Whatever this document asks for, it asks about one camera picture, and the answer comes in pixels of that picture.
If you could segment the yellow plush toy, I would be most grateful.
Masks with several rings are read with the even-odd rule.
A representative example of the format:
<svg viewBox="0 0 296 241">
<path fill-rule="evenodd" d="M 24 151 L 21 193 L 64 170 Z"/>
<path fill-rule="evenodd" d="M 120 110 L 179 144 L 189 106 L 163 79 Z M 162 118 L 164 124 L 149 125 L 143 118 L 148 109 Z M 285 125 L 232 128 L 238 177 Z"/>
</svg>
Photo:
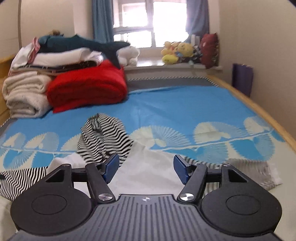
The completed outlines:
<svg viewBox="0 0 296 241">
<path fill-rule="evenodd" d="M 161 51 L 162 61 L 166 65 L 176 64 L 185 58 L 193 57 L 194 51 L 194 47 L 189 43 L 166 41 Z"/>
</svg>

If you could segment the window with frame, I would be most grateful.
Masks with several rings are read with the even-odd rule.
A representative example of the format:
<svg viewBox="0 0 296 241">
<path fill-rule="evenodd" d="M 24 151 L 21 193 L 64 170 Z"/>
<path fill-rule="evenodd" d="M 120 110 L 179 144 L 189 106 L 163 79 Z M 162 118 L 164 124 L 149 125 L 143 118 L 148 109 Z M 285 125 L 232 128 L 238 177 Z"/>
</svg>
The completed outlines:
<svg viewBox="0 0 296 241">
<path fill-rule="evenodd" d="M 182 42 L 188 37 L 186 1 L 115 0 L 112 7 L 115 41 L 158 48 L 166 41 Z"/>
</svg>

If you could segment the dark red cushion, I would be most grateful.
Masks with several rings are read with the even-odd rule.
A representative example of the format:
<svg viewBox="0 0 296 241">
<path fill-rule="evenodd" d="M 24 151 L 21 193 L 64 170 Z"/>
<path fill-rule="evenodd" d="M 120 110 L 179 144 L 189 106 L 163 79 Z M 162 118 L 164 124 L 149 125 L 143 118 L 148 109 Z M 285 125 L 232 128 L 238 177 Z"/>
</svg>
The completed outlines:
<svg viewBox="0 0 296 241">
<path fill-rule="evenodd" d="M 217 33 L 205 34 L 200 42 L 201 64 L 206 69 L 219 65 L 219 38 Z"/>
</svg>

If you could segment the wooden bed frame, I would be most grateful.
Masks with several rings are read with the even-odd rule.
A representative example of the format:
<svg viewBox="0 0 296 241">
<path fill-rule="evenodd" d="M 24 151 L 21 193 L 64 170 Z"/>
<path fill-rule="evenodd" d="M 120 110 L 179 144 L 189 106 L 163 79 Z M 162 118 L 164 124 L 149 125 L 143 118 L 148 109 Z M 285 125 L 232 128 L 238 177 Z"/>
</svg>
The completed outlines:
<svg viewBox="0 0 296 241">
<path fill-rule="evenodd" d="M 209 79 L 218 84 L 220 87 L 223 87 L 229 90 L 233 96 L 242 101 L 246 106 L 251 108 L 256 112 L 261 118 L 263 118 L 268 124 L 270 124 L 280 136 L 289 144 L 289 146 L 294 150 L 296 148 L 295 139 L 283 128 L 267 111 L 265 111 L 261 106 L 252 101 L 249 97 L 241 93 L 239 90 L 232 87 L 230 84 L 219 79 L 214 75 L 207 75 Z"/>
</svg>

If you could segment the blue curtain left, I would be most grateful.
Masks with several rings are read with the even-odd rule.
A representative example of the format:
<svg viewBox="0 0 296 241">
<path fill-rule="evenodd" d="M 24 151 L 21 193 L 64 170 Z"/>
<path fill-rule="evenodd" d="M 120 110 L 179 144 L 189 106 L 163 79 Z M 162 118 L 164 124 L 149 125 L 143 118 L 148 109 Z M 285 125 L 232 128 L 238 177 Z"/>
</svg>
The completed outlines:
<svg viewBox="0 0 296 241">
<path fill-rule="evenodd" d="M 113 42 L 112 1 L 92 0 L 93 38 L 101 43 Z"/>
</svg>

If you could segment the blue patterned bed sheet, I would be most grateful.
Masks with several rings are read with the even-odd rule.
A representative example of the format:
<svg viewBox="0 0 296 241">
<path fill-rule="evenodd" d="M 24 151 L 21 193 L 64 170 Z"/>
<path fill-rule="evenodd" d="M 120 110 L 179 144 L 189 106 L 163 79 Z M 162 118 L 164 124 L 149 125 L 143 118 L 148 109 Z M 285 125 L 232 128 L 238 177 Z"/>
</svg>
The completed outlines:
<svg viewBox="0 0 296 241">
<path fill-rule="evenodd" d="M 97 113 L 119 118 L 127 133 L 150 149 L 197 161 L 278 162 L 288 152 L 277 131 L 227 89 L 195 78 L 191 86 L 132 91 L 118 104 L 14 121 L 1 136 L 1 170 L 43 167 L 75 152 L 81 127 Z"/>
</svg>

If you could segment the beige folded towel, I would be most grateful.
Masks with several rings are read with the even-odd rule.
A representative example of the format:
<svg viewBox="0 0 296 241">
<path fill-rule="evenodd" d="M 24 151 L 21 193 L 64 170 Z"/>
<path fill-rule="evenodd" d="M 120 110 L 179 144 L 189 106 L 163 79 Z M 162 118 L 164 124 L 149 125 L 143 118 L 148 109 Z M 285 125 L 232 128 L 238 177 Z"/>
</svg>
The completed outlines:
<svg viewBox="0 0 296 241">
<path fill-rule="evenodd" d="M 51 109 L 46 92 L 52 80 L 36 71 L 7 77 L 3 82 L 2 95 L 11 118 L 44 116 Z"/>
</svg>

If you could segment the grey striped white garment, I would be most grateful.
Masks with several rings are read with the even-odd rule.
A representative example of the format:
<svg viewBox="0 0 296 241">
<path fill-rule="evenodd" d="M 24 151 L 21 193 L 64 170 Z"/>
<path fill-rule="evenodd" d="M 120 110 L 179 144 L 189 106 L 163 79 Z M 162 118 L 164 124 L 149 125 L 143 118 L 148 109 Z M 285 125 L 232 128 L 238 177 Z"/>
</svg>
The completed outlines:
<svg viewBox="0 0 296 241">
<path fill-rule="evenodd" d="M 109 155 L 96 147 L 91 151 L 85 144 L 79 144 L 76 153 L 64 158 L 54 158 L 47 168 L 52 172 L 62 164 L 72 168 L 83 168 L 88 162 L 101 162 Z M 127 152 L 127 158 L 109 183 L 115 196 L 121 194 L 173 194 L 177 196 L 183 185 L 173 168 L 172 153 L 149 150 L 135 141 Z M 226 161 L 247 175 L 266 190 L 281 185 L 282 180 L 274 164 L 245 159 Z"/>
</svg>

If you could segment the black white striped sweater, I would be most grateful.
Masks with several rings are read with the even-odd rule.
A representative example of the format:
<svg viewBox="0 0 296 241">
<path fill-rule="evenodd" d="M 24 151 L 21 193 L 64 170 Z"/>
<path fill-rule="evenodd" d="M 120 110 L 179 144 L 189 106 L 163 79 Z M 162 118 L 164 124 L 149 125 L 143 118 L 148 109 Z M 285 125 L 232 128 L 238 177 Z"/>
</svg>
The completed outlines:
<svg viewBox="0 0 296 241">
<path fill-rule="evenodd" d="M 36 167 L 1 172 L 1 196 L 14 201 L 25 190 L 62 164 L 83 168 L 89 163 L 104 163 L 112 155 L 119 156 L 122 165 L 131 151 L 133 141 L 121 120 L 98 113 L 81 128 L 77 151 L 64 158 L 54 158 L 48 167 Z"/>
</svg>

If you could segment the blue curtain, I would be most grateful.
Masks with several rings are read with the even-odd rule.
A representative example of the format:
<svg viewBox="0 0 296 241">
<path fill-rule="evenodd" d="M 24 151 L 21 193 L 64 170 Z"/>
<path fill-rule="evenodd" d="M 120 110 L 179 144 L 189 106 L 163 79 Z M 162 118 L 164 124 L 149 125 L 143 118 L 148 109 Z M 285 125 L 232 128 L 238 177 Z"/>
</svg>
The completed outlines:
<svg viewBox="0 0 296 241">
<path fill-rule="evenodd" d="M 101 43 L 113 42 L 112 1 L 92 0 L 93 38 Z"/>
<path fill-rule="evenodd" d="M 207 0 L 186 0 L 186 32 L 203 37 L 209 33 L 209 6 Z"/>
</svg>

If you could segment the blue curtain right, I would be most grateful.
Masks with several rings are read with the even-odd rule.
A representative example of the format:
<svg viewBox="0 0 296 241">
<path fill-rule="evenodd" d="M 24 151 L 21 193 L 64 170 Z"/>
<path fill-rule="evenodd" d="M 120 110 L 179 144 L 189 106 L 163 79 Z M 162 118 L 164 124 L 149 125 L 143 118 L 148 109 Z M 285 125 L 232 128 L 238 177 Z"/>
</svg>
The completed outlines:
<svg viewBox="0 0 296 241">
<path fill-rule="evenodd" d="M 203 37 L 209 33 L 209 6 L 207 0 L 186 0 L 186 32 Z"/>
</svg>

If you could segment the purple bag by wall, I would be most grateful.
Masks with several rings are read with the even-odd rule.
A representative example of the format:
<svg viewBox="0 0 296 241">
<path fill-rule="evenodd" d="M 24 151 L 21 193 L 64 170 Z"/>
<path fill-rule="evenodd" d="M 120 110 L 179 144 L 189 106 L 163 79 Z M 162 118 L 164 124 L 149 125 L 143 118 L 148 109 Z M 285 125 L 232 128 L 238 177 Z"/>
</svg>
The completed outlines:
<svg viewBox="0 0 296 241">
<path fill-rule="evenodd" d="M 232 66 L 232 86 L 250 97 L 253 83 L 253 68 L 250 65 L 234 63 Z"/>
</svg>

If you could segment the dark teal shark plush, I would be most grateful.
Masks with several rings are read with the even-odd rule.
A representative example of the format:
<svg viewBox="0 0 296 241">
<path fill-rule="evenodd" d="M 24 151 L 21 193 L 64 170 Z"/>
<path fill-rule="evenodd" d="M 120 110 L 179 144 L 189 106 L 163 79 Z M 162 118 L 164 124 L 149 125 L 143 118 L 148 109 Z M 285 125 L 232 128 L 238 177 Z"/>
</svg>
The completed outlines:
<svg viewBox="0 0 296 241">
<path fill-rule="evenodd" d="M 117 51 L 129 47 L 128 42 L 117 41 L 100 43 L 95 40 L 85 39 L 79 35 L 73 37 L 46 35 L 38 39 L 40 53 L 61 53 L 79 48 L 88 48 L 91 51 L 102 52 L 104 56 L 118 69 L 120 69 Z"/>
</svg>

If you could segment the white folded bedding stack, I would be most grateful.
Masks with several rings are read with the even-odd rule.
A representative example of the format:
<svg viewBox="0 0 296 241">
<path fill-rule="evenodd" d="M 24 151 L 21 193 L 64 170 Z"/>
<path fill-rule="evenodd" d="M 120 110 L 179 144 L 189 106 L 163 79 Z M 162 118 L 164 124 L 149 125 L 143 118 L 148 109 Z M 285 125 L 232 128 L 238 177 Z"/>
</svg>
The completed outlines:
<svg viewBox="0 0 296 241">
<path fill-rule="evenodd" d="M 11 63 L 9 75 L 37 71 L 48 75 L 58 75 L 71 70 L 96 67 L 104 60 L 100 52 L 79 48 L 61 53 L 38 53 L 38 38 L 22 47 Z"/>
</svg>

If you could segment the red folded blanket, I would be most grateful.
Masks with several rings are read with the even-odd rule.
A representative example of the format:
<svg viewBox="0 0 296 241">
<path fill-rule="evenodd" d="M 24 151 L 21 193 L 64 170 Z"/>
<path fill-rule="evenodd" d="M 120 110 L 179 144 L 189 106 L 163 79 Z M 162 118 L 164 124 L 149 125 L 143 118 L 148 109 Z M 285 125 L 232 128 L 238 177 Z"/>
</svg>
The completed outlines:
<svg viewBox="0 0 296 241">
<path fill-rule="evenodd" d="M 123 69 L 109 60 L 96 67 L 68 71 L 48 86 L 47 99 L 54 113 L 88 105 L 122 102 L 128 93 Z"/>
</svg>

